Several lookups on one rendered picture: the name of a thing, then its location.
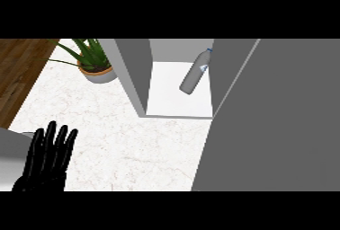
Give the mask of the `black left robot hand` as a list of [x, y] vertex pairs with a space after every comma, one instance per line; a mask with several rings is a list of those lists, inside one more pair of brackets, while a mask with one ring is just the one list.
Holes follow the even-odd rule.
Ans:
[[15, 192], [64, 192], [78, 134], [79, 130], [69, 131], [67, 125], [58, 128], [55, 120], [48, 128], [36, 130]]

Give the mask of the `grey open cabinet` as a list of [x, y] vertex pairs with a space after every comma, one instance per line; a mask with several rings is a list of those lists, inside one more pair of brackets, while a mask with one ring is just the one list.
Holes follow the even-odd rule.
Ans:
[[212, 119], [211, 76], [193, 94], [180, 90], [193, 62], [214, 39], [100, 39], [141, 118]]

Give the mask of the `grey plastic water bottle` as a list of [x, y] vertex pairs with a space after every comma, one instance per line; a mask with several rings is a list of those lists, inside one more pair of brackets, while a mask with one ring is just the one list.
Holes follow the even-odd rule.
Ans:
[[197, 57], [190, 72], [187, 73], [185, 79], [180, 86], [180, 90], [185, 94], [193, 94], [197, 84], [202, 81], [203, 74], [211, 64], [214, 50], [208, 49]]

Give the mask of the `dark grey cabinet door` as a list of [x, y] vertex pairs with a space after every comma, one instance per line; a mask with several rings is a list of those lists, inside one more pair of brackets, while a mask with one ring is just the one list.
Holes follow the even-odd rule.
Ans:
[[212, 122], [196, 190], [340, 190], [340, 40], [262, 40]]

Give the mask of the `green potted plant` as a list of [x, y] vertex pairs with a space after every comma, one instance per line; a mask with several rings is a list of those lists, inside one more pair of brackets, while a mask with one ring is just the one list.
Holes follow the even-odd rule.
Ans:
[[78, 60], [78, 63], [75, 64], [67, 61], [58, 61], [57, 59], [49, 60], [52, 60], [54, 62], [58, 61], [60, 63], [69, 64], [72, 66], [78, 66], [89, 82], [92, 82], [94, 84], [106, 84], [117, 78], [117, 74], [113, 70], [112, 61], [107, 57], [98, 39], [73, 39], [73, 42], [80, 49], [80, 53], [76, 53], [72, 48], [69, 48], [52, 39], [49, 39], [48, 41], [52, 42], [69, 52], [69, 54]]

